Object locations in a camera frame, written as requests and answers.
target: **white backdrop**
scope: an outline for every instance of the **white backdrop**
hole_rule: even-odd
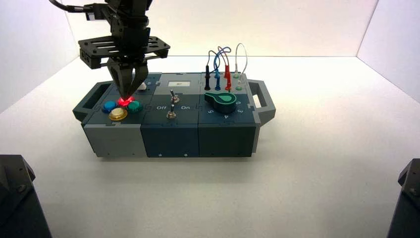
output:
[[[355,56],[376,2],[154,0],[147,16],[151,34],[171,45],[170,55],[205,55],[217,45],[243,42],[253,56]],[[109,35],[106,22],[86,22],[83,14],[67,16],[76,40]]]
[[[358,57],[420,102],[420,1],[380,0]]]
[[[48,0],[4,0],[0,113],[77,57],[65,13]]]

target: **green knob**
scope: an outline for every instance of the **green knob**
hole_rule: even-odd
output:
[[[220,113],[231,113],[236,109],[236,96],[232,93],[205,93],[204,100]]]

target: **red button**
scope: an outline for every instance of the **red button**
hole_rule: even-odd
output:
[[[133,96],[129,97],[127,100],[123,100],[122,98],[119,98],[118,99],[118,105],[120,105],[121,107],[127,107],[128,104],[130,104],[133,101],[134,101]]]

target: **black probe plug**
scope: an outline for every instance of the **black probe plug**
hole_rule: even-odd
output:
[[[210,80],[210,70],[209,66],[206,65],[206,75],[204,76],[206,79],[206,86],[204,87],[204,90],[210,90],[209,80]]]

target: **white label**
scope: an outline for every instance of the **white label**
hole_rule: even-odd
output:
[[[187,81],[171,81],[168,83],[168,87],[189,87],[190,82]]]

